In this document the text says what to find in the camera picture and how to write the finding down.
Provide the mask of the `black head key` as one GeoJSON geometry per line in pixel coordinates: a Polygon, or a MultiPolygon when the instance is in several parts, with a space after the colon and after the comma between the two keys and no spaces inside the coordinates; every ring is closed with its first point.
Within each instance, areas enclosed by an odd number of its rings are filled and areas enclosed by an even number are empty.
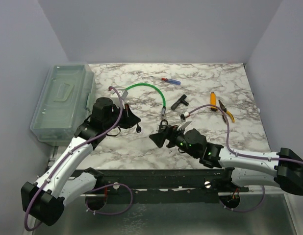
{"type": "Polygon", "coordinates": [[[136,133],[141,133],[142,132],[142,128],[139,124],[136,125],[136,133]]]}

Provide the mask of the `black padlock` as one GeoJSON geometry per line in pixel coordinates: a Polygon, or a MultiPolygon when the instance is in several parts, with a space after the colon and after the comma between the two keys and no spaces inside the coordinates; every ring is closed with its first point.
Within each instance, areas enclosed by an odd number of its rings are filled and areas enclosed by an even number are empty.
{"type": "Polygon", "coordinates": [[[158,132],[161,133],[163,131],[165,131],[168,127],[168,121],[166,119],[161,120],[159,128],[158,128],[158,132]]]}

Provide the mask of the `green cable lock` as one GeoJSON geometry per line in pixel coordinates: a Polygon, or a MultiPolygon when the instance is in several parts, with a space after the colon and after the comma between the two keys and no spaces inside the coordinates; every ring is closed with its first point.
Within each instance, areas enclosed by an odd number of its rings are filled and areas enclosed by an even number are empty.
{"type": "Polygon", "coordinates": [[[152,84],[149,84],[149,83],[136,83],[136,84],[133,84],[133,85],[130,85],[128,87],[126,87],[124,89],[124,93],[125,92],[128,92],[129,90],[132,90],[132,89],[136,89],[138,87],[145,87],[145,88],[149,88],[151,89],[152,91],[144,91],[143,94],[151,94],[151,95],[156,95],[158,94],[160,96],[160,99],[161,99],[161,102],[162,102],[162,108],[161,108],[161,112],[160,112],[160,116],[161,116],[161,119],[165,119],[166,118],[166,110],[167,110],[167,107],[166,107],[166,98],[163,94],[163,92],[158,88],[156,87],[155,85],[152,85],[152,84]]]}

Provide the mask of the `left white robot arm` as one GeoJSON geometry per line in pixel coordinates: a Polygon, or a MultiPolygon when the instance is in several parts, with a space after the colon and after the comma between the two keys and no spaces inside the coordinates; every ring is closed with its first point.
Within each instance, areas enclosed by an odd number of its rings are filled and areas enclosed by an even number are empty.
{"type": "Polygon", "coordinates": [[[119,105],[114,104],[110,98],[98,98],[91,115],[77,128],[59,159],[35,183],[26,182],[22,186],[25,229],[34,230],[28,226],[29,216],[51,226],[60,218],[65,207],[83,193],[99,193],[103,188],[109,187],[103,174],[91,167],[74,180],[69,178],[112,129],[129,129],[140,121],[121,98],[119,105]]]}

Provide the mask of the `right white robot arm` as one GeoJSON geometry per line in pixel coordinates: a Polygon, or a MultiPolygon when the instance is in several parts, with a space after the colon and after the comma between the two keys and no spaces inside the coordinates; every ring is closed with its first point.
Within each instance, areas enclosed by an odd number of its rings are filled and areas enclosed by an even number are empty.
{"type": "Polygon", "coordinates": [[[178,147],[208,168],[232,168],[231,175],[220,179],[220,186],[230,192],[244,186],[274,186],[303,196],[303,159],[288,148],[279,152],[249,152],[231,149],[206,140],[198,130],[184,131],[177,126],[166,126],[149,138],[162,148],[178,147]]]}

